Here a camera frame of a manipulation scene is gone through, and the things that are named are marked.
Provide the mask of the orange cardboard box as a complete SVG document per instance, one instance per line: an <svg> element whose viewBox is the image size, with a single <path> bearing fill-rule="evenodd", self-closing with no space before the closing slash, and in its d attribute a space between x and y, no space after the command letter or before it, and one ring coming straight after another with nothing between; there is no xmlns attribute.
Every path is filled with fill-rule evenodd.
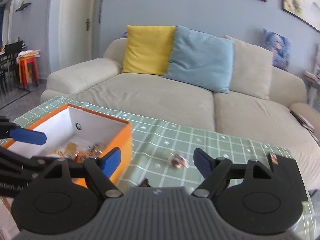
<svg viewBox="0 0 320 240"><path fill-rule="evenodd" d="M2 140L1 143L4 148L28 159L33 156L47 157L57 151L64 152L69 142L75 143L78 150L100 142L105 146L102 156L117 147L121 151L121 161L110 178L110 181L116 183L132 160L131 127L128 121L65 104L28 126L28 129L43 132L47 136L44 145L11 139Z"/></svg>

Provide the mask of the books on sofa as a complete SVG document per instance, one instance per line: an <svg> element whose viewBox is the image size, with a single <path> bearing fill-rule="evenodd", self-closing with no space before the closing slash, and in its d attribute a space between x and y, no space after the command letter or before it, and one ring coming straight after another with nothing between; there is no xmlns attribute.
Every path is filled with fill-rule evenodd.
<svg viewBox="0 0 320 240"><path fill-rule="evenodd" d="M301 126L306 128L310 133L314 133L314 126L309 122L306 118L304 118L301 114L296 113L294 111L290 111L290 113L295 117L295 119L300 123Z"/></svg>

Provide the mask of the orange noodle snack bag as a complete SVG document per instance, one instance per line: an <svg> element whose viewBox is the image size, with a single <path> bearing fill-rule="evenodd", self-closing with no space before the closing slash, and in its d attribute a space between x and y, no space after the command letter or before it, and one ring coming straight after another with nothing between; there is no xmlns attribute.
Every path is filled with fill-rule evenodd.
<svg viewBox="0 0 320 240"><path fill-rule="evenodd" d="M54 151L47 154L49 158L67 158L66 154L62 151Z"/></svg>

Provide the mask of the brown gold snack packet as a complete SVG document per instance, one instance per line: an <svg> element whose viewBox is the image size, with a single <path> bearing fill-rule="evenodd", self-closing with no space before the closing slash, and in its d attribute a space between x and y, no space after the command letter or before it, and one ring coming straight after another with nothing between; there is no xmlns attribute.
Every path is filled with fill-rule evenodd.
<svg viewBox="0 0 320 240"><path fill-rule="evenodd" d="M73 142L69 142L66 146L64 157L68 159L74 159L76 151L77 151L77 145Z"/></svg>

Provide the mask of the light blue cushion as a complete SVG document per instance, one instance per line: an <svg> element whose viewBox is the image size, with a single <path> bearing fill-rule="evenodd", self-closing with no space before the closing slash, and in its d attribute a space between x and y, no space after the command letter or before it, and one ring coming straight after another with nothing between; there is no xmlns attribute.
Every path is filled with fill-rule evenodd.
<svg viewBox="0 0 320 240"><path fill-rule="evenodd" d="M228 94L233 61L232 40L178 25L164 77Z"/></svg>

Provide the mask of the red orange stool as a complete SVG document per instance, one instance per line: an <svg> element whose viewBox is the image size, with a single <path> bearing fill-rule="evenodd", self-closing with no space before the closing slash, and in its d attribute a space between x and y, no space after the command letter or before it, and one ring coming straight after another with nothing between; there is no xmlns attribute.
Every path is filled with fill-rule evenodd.
<svg viewBox="0 0 320 240"><path fill-rule="evenodd" d="M18 71L22 88L27 90L28 84L34 82L36 87L40 83L35 55L18 58Z"/></svg>

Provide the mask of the framed painting right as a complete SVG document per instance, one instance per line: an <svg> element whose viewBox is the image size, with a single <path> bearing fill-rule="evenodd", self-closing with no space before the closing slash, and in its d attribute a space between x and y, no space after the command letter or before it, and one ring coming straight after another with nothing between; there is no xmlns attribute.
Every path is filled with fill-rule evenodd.
<svg viewBox="0 0 320 240"><path fill-rule="evenodd" d="M283 10L319 32L319 0L283 0Z"/></svg>

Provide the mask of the black dining chair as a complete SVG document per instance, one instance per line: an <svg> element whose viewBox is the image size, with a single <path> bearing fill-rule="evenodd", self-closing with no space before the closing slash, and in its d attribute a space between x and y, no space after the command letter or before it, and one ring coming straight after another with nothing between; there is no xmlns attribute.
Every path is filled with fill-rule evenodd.
<svg viewBox="0 0 320 240"><path fill-rule="evenodd" d="M1 53L1 93L6 95L14 86L14 75L17 72L17 57L22 51L23 41L6 44Z"/></svg>

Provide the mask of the small wrapped candy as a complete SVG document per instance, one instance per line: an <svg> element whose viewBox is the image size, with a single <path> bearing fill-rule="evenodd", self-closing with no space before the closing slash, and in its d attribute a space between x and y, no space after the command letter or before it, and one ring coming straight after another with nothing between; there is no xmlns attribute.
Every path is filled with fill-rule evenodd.
<svg viewBox="0 0 320 240"><path fill-rule="evenodd" d="M170 153L168 162L174 168L186 168L188 166L188 160L179 153Z"/></svg>

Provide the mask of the blue poster on wall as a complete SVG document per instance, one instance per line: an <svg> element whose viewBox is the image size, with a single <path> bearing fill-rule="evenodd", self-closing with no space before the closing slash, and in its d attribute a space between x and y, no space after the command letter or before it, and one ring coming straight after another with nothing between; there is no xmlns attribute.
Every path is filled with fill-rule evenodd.
<svg viewBox="0 0 320 240"><path fill-rule="evenodd" d="M272 65L288 71L291 55L291 40L263 28L263 47L273 54Z"/></svg>

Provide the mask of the black notebook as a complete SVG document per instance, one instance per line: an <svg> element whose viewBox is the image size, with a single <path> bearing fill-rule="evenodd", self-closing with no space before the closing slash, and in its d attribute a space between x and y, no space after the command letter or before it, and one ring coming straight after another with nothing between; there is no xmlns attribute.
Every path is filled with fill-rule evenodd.
<svg viewBox="0 0 320 240"><path fill-rule="evenodd" d="M307 203L308 194L295 159L275 153L269 153L267 159L271 171L293 190L302 203Z"/></svg>

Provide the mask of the beige sofa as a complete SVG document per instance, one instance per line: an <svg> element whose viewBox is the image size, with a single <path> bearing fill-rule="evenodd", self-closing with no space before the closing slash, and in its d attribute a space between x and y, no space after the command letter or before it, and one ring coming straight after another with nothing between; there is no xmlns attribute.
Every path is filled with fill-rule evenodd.
<svg viewBox="0 0 320 240"><path fill-rule="evenodd" d="M122 72L126 40L113 41L103 57L75 64L48 76L41 101L56 96L162 119L195 129L288 148L308 190L319 189L319 113L306 103L299 77L272 67L269 99L228 94L157 75ZM314 126L310 133L290 111Z"/></svg>

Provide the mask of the yellow cushion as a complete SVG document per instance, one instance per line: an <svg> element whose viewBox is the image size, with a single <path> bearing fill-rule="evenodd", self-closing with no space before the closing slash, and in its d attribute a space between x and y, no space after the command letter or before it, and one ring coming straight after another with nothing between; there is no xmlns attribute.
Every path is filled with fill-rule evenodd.
<svg viewBox="0 0 320 240"><path fill-rule="evenodd" d="M124 73L163 76L169 66L176 27L128 25Z"/></svg>

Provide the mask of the beige cushion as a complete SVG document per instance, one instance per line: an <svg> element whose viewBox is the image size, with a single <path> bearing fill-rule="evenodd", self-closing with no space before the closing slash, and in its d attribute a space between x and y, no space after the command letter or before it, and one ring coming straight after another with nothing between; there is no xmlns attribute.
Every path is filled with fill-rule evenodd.
<svg viewBox="0 0 320 240"><path fill-rule="evenodd" d="M227 35L224 38L233 41L234 48L229 89L268 100L272 81L272 52Z"/></svg>

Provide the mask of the white bookshelf with books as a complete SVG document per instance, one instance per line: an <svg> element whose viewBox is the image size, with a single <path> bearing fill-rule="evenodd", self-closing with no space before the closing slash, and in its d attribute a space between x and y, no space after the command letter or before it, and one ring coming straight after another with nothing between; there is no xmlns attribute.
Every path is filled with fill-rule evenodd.
<svg viewBox="0 0 320 240"><path fill-rule="evenodd" d="M316 46L313 72L305 71L304 77L309 82L308 105L312 107L319 96L319 44Z"/></svg>

